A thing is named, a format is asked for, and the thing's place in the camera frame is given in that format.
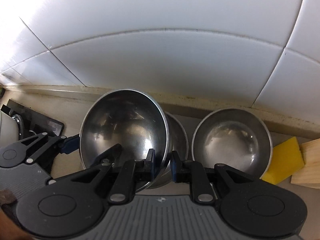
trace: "wall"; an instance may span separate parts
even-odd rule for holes
[[[134,87],[320,124],[319,5],[0,0],[0,82]]]

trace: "gray ribbed panel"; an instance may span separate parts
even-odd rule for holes
[[[0,167],[0,190],[9,189],[17,199],[25,194],[45,186],[50,179],[37,163],[27,165],[22,163],[13,168]]]
[[[137,195],[113,206],[100,224],[73,240],[250,240],[233,231],[210,206],[194,204],[188,195]],[[288,238],[299,240],[298,236]]]

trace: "stainless steel bowl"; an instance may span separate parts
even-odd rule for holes
[[[204,167],[224,163],[261,178],[270,165],[272,141],[267,127],[254,114],[221,109],[200,122],[193,134],[191,153]]]
[[[114,90],[90,108],[80,130],[80,155],[85,168],[113,145],[120,143],[122,154],[115,161],[145,159],[156,151],[156,175],[164,171],[169,150],[169,126],[158,103],[149,95],[132,89]],[[139,183],[137,191],[151,184]]]
[[[172,140],[172,150],[177,151],[181,160],[188,158],[189,144],[186,131],[182,124],[172,114],[165,112],[169,124],[170,139]],[[148,189],[162,187],[172,181],[170,162],[161,176],[158,176]]]

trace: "metal bowl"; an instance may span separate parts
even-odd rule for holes
[[[181,160],[188,158],[189,144],[188,137],[182,124],[172,114],[165,112],[169,124],[172,150],[177,151]],[[158,176],[148,189],[162,187],[172,181],[170,162],[161,176]]]
[[[145,159],[156,151],[156,175],[164,171],[169,150],[169,126],[158,103],[149,95],[132,89],[114,90],[99,98],[90,108],[80,130],[80,156],[85,168],[113,145],[123,151],[115,161]],[[151,184],[138,183],[137,191]]]
[[[192,138],[192,158],[204,167],[224,163],[261,178],[272,157],[272,141],[265,124],[241,109],[221,109],[207,115]]]

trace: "yellow sponge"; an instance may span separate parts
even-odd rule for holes
[[[262,179],[278,184],[304,166],[297,138],[292,137],[273,148],[272,160]]]

